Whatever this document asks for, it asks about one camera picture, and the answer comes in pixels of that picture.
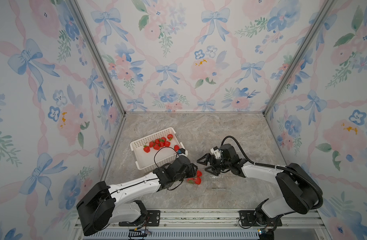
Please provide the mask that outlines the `clear plastic clamshell container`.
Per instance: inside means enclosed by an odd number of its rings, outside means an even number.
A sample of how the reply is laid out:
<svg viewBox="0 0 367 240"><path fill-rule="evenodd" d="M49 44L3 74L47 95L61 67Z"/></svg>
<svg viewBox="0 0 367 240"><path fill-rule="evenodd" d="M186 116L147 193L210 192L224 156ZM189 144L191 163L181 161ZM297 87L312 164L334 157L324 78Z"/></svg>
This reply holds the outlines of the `clear plastic clamshell container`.
<svg viewBox="0 0 367 240"><path fill-rule="evenodd" d="M193 178L187 179L186 182L189 184L200 185L202 182L201 180L202 176L203 173L201 171L196 171L196 175Z"/></svg>

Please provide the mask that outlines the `white perforated plastic basket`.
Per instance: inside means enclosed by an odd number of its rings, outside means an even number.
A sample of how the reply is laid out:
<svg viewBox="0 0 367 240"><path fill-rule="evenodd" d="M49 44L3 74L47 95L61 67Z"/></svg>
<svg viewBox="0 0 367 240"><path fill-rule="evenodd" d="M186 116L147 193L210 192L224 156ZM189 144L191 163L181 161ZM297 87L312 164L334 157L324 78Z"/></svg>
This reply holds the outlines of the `white perforated plastic basket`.
<svg viewBox="0 0 367 240"><path fill-rule="evenodd" d="M152 172L155 168L171 163L178 155L187 156L184 145L170 127L130 143L139 171Z"/></svg>

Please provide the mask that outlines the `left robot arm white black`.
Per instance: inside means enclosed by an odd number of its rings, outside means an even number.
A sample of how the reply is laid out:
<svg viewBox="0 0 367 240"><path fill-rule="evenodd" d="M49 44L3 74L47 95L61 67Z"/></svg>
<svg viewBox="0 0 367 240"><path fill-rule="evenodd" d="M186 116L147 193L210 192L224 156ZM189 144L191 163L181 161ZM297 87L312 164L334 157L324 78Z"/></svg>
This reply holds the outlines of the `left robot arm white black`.
<svg viewBox="0 0 367 240"><path fill-rule="evenodd" d="M95 184L77 204L84 236L94 235L114 223L141 226L148 211L138 198L193 178L197 169L185 155L180 155L171 164L158 167L141 178L115 185L104 181Z"/></svg>

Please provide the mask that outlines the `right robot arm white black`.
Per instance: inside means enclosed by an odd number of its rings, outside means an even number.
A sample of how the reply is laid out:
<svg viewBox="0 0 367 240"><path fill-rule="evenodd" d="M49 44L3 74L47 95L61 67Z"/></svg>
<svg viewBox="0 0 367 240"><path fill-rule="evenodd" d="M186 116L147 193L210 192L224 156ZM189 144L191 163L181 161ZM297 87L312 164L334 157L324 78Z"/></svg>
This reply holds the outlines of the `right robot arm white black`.
<svg viewBox="0 0 367 240"><path fill-rule="evenodd" d="M235 151L212 149L196 161L205 166L205 171L218 176L232 174L249 179L263 180L276 184L281 196L262 201L254 210L254 222L266 226L285 215L307 214L323 205L323 192L318 184L297 164L288 166L254 162L243 154L240 158Z"/></svg>

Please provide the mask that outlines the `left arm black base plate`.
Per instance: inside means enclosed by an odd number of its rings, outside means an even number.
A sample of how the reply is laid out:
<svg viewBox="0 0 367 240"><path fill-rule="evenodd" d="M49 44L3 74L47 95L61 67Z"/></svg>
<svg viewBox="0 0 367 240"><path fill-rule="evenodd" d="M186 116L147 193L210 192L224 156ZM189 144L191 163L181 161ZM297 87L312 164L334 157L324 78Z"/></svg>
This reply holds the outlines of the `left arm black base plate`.
<svg viewBox="0 0 367 240"><path fill-rule="evenodd" d="M161 211L159 210L147 210L145 213L141 213L141 216L134 222L120 222L120 227L141 227L147 225L147 227L158 227L161 220Z"/></svg>

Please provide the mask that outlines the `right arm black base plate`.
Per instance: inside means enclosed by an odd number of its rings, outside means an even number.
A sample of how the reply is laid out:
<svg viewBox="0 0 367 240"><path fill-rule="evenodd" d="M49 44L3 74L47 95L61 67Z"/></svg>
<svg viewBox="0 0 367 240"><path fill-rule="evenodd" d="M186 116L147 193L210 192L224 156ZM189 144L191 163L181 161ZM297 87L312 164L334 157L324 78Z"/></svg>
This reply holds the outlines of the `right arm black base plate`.
<svg viewBox="0 0 367 240"><path fill-rule="evenodd" d="M238 211L238 224L243 228L251 227L282 227L281 219L269 219L263 214L256 213L255 210L240 210Z"/></svg>

